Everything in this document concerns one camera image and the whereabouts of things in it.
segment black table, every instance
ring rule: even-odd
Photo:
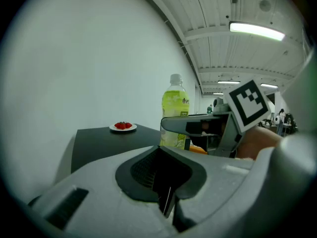
[[[137,124],[136,130],[116,132],[104,128],[77,130],[71,173],[95,160],[142,147],[159,145],[160,131]]]

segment ceiling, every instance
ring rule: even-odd
[[[180,48],[192,62],[202,93],[222,92],[218,80],[254,79],[282,90],[304,62],[300,15],[288,0],[153,0],[177,32]],[[273,28],[280,42],[229,31],[230,21]]]

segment ceiling light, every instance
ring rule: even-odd
[[[269,85],[269,84],[261,84],[261,86],[270,87],[270,88],[277,88],[278,87],[277,85]]]
[[[218,84],[240,84],[239,81],[218,81]]]
[[[283,40],[285,37],[285,34],[277,32],[273,29],[247,23],[231,23],[230,31],[261,35],[278,41]]]

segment green tea bottle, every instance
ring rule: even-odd
[[[185,89],[182,87],[182,76],[172,74],[170,76],[171,86],[164,93],[162,98],[162,109],[164,117],[186,117],[189,112],[189,98]],[[161,146],[173,146],[184,149],[186,136],[161,128]]]

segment bottle label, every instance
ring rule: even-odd
[[[163,117],[186,117],[189,112],[188,94],[183,91],[166,91],[162,99]],[[161,129],[161,146],[185,147],[186,135]]]

